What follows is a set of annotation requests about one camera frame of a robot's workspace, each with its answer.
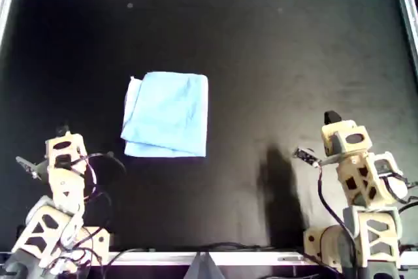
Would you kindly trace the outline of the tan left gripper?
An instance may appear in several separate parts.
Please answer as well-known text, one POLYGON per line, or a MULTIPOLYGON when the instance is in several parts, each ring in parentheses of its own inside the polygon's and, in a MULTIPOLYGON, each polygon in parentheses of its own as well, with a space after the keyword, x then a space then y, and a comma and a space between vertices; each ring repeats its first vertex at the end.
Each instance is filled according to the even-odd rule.
POLYGON ((56 127, 56 136, 45 142, 48 167, 69 170, 76 160, 87 155, 84 138, 81 134, 72 134, 67 122, 56 127))

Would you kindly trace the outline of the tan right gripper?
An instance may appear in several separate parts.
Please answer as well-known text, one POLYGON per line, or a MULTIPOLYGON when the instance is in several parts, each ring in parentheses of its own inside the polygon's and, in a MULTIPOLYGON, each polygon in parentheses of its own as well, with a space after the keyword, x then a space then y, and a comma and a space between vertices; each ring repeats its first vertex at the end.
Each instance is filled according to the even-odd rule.
POLYGON ((321 137, 327 157, 340 154, 354 154, 372 147, 371 138, 363 125, 354 120, 342 120, 334 110, 324 112, 324 126, 321 137))

